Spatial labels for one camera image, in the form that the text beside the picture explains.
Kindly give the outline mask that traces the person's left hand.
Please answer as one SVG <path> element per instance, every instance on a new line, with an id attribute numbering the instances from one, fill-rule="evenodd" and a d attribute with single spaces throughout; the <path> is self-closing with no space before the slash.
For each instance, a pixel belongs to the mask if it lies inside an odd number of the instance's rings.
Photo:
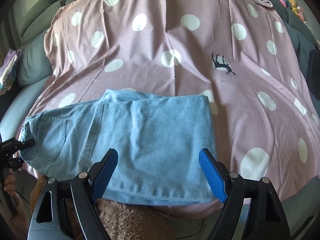
<path id="1" fill-rule="evenodd" d="M 7 178 L 5 178 L 3 189 L 9 196 L 16 198 L 15 173 L 11 168 L 8 170 L 8 172 L 9 175 Z"/>

